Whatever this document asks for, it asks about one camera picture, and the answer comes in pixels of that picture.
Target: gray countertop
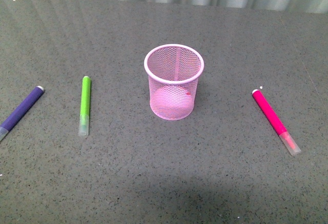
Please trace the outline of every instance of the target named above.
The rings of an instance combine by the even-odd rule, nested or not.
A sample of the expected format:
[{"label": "gray countertop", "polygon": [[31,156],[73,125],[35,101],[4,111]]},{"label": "gray countertop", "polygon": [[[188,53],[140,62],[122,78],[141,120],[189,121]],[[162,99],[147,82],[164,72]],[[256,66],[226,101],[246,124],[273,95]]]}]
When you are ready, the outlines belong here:
[{"label": "gray countertop", "polygon": [[[130,3],[0,0],[1,223],[328,223],[328,15]],[[145,55],[197,50],[194,111],[149,106]],[[78,137],[81,80],[90,135]],[[262,92],[302,153],[252,98]]]}]

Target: clear marker cap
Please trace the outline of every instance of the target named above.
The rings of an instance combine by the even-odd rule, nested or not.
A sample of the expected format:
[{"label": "clear marker cap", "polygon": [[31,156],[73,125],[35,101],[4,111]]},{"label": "clear marker cap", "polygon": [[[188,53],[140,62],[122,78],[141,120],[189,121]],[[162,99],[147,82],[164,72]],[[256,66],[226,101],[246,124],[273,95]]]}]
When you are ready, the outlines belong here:
[{"label": "clear marker cap", "polygon": [[80,115],[80,125],[78,127],[78,135],[79,136],[89,135],[89,116],[88,115]]},{"label": "clear marker cap", "polygon": [[0,141],[7,135],[8,130],[0,127]]},{"label": "clear marker cap", "polygon": [[281,138],[282,142],[285,144],[292,156],[295,156],[296,154],[301,152],[301,149],[295,143],[289,132],[284,132],[280,134],[279,137]]}]

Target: purple marker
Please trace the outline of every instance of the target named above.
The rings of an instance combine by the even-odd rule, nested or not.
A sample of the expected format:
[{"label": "purple marker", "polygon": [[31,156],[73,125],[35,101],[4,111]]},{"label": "purple marker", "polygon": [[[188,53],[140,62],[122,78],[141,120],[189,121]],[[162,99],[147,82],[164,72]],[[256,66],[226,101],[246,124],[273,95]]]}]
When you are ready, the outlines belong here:
[{"label": "purple marker", "polygon": [[20,105],[10,114],[10,116],[0,126],[0,141],[16,126],[19,120],[29,111],[35,102],[42,96],[44,89],[37,86],[21,102]]}]

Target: pencil holder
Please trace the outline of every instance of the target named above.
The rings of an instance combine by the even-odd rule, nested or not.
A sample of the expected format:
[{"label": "pencil holder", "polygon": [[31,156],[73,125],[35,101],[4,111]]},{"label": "pencil holder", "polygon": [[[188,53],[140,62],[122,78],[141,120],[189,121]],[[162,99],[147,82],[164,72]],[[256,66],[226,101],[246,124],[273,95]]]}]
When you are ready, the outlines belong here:
[{"label": "pencil holder", "polygon": [[194,49],[177,44],[151,50],[144,62],[149,79],[150,107],[159,117],[179,120],[194,109],[204,61]]}]

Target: cup bottom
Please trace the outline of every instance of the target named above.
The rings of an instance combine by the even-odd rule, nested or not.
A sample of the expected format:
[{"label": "cup bottom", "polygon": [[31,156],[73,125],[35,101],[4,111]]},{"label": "cup bottom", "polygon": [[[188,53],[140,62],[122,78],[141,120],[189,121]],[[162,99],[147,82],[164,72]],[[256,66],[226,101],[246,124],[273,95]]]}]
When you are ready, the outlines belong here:
[{"label": "cup bottom", "polygon": [[194,97],[184,87],[165,86],[153,93],[150,100],[152,111],[166,120],[187,117],[194,109]]}]

